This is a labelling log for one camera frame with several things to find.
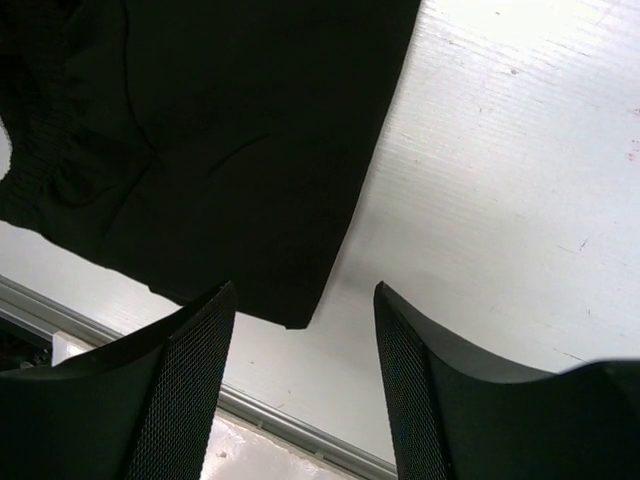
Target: white panel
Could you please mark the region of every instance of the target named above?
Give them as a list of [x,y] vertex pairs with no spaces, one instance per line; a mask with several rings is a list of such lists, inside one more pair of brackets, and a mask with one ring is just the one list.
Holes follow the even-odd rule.
[[[523,363],[640,356],[639,8],[426,0],[312,326],[241,316],[226,382],[391,460],[382,279]],[[174,308],[33,234],[0,238],[0,273],[123,333]]]
[[65,332],[56,332],[51,339],[51,366],[91,350],[91,345]]
[[216,416],[200,480],[355,480],[264,432]]

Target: metal trim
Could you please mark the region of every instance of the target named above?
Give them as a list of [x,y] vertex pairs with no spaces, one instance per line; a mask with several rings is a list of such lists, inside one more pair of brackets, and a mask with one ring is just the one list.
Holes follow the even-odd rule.
[[[51,340],[57,331],[99,347],[122,335],[0,275],[0,313],[9,321]],[[353,475],[396,480],[395,467],[311,425],[222,385],[218,407]]]

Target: black garment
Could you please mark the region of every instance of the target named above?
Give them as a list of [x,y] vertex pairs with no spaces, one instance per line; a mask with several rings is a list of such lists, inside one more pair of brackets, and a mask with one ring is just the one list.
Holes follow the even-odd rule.
[[240,310],[306,327],[419,0],[2,1],[0,218],[178,303],[231,279]]

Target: scuff mark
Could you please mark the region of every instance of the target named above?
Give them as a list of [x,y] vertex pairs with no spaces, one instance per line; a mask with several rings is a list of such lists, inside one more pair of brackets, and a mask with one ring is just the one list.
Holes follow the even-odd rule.
[[556,245],[556,247],[558,247],[560,250],[564,250],[565,252],[573,253],[574,255],[576,254],[576,252],[574,252],[573,250],[569,250],[567,247],[563,247],[562,245]]
[[576,360],[579,360],[579,361],[584,363],[584,360],[582,358],[580,358],[580,357],[576,357],[575,355],[571,355],[570,353],[563,352],[562,350],[558,350],[557,348],[553,348],[553,347],[551,347],[551,348],[555,352],[561,353],[562,355],[566,355],[567,357],[575,358]]
[[627,160],[630,162],[640,160],[640,142],[638,140],[631,140],[631,151],[627,153]]

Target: dirt spot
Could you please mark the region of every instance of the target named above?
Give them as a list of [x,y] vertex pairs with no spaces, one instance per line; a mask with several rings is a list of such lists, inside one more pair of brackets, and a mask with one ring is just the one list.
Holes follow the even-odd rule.
[[631,151],[627,153],[627,160],[634,163],[640,161],[640,141],[631,140]]

